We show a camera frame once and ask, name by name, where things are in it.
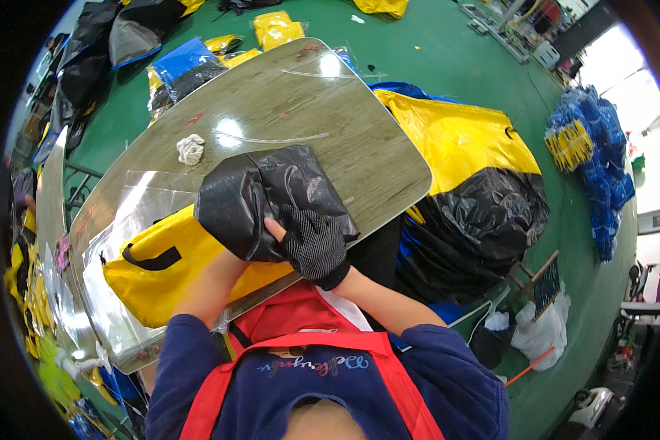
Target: orange stick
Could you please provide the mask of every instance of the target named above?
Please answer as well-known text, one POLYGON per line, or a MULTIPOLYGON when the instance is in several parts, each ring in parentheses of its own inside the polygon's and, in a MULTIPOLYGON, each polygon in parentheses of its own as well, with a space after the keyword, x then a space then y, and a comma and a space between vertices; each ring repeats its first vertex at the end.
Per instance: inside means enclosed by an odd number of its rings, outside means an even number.
POLYGON ((541 360, 545 359, 545 357, 546 357, 547 355, 549 355, 550 352, 553 351, 553 350, 554 350, 554 347, 550 347, 550 350, 546 351, 541 357, 539 357, 539 358, 538 358, 535 362, 533 362, 531 365, 528 365, 528 368, 526 368, 525 370, 523 370, 523 371, 521 371, 520 373, 518 373, 518 374, 516 375, 516 377, 514 377, 514 378, 511 379, 510 381, 506 382, 506 384, 505 384, 504 386, 509 386, 509 385, 512 384, 513 382, 516 382, 516 380, 518 380, 520 376, 522 376, 522 375, 528 373, 533 367, 536 366, 536 364, 537 364, 538 362, 540 362, 541 360))

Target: black glove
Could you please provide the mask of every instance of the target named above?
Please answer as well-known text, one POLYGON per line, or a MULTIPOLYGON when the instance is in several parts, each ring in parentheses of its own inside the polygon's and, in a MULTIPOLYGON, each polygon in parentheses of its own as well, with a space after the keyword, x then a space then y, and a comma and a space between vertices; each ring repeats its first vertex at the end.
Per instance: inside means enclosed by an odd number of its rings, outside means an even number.
POLYGON ((347 276, 350 263, 335 219, 291 205, 281 206, 281 218, 286 227, 281 245, 291 267, 323 290, 337 287, 347 276))

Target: green floor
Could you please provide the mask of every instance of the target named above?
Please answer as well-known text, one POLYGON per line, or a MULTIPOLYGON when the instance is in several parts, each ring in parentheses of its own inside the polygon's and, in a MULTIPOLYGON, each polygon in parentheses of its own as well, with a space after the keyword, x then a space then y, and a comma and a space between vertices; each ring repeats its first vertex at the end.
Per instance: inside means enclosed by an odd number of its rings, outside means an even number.
MULTIPOLYGON (((240 17, 228 13, 212 22, 219 15, 216 3, 209 1, 185 19, 169 34, 163 52, 195 36, 204 40, 229 33, 245 36, 243 50, 256 47, 250 26, 256 11, 240 17)), ((562 90, 535 63, 520 66, 491 37, 470 30, 451 1, 413 0, 399 21, 365 15, 350 0, 286 0, 258 13, 282 9, 292 19, 308 23, 308 36, 330 47, 349 46, 363 73, 369 73, 367 65, 373 64, 387 74, 384 80, 408 81, 431 94, 504 111, 532 150, 545 177, 550 223, 528 250, 526 263, 538 268, 559 249, 560 274, 572 297, 563 357, 546 372, 529 373, 508 388, 511 437, 540 438, 586 383, 618 312, 628 268, 634 262, 635 200, 621 213, 615 259, 601 265, 593 252, 589 208, 579 179, 557 171, 542 140, 547 116, 562 90), (364 24, 352 21, 353 14, 364 24)), ((93 115, 81 145, 71 155, 73 162, 105 172, 147 127, 144 67, 149 62, 113 75, 107 101, 93 115)), ((466 337, 471 329, 471 322, 458 328, 466 337)), ((496 373, 511 378, 527 365, 524 356, 510 350, 496 373)))

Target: blue and yellow bag bundle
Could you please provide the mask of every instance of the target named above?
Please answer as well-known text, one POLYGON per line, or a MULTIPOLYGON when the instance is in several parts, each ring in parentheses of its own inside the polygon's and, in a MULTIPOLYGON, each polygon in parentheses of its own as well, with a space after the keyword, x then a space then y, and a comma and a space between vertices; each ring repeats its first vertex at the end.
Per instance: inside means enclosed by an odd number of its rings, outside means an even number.
POLYGON ((624 170, 626 136, 615 106, 599 98, 593 86, 568 89, 548 120, 546 145, 561 171, 579 169, 591 209, 592 234, 599 259, 608 262, 616 250, 619 211, 635 194, 633 179, 624 170), (582 159, 581 143, 563 153, 559 133, 581 133, 587 148, 582 159), (558 133, 556 142, 553 133, 558 133))
POLYGON ((450 102, 408 83, 370 88, 433 173, 428 196, 407 211, 396 288, 424 304, 485 297, 546 228, 535 158, 501 111, 450 102))

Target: worker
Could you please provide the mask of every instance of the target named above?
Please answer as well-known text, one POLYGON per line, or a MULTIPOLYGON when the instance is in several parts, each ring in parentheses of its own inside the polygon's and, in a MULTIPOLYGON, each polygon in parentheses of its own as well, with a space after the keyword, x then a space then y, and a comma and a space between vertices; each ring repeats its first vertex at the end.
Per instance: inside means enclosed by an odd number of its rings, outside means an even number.
POLYGON ((504 385, 455 330, 354 269, 333 219, 288 205, 280 217, 288 232, 264 225, 306 281, 230 322, 248 340, 226 362, 210 330, 247 263, 223 251, 208 264, 167 325, 147 439, 508 437, 504 385), (368 331, 358 307, 411 348, 368 331))

